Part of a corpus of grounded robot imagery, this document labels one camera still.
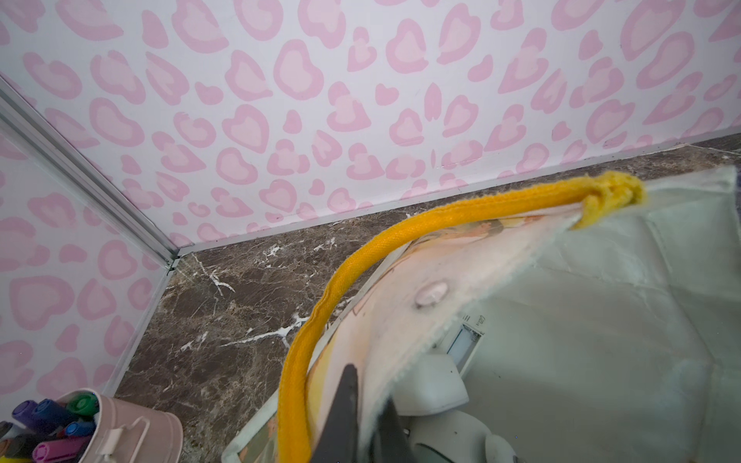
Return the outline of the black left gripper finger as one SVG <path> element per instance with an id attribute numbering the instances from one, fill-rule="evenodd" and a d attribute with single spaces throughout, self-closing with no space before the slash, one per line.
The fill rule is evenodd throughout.
<path id="1" fill-rule="evenodd" d="M 311 463 L 353 463 L 358 446 L 359 382 L 357 368 L 347 364 L 331 404 Z"/>

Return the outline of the white canvas tote bag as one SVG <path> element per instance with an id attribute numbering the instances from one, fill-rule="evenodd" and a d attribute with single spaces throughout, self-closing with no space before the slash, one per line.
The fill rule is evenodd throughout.
<path id="1" fill-rule="evenodd" d="M 355 462 L 417 462 L 392 393 L 465 316 L 457 408 L 522 462 L 740 458 L 738 174 L 575 177 L 441 206 L 334 274 L 226 462 L 310 462 L 357 368 Z"/>

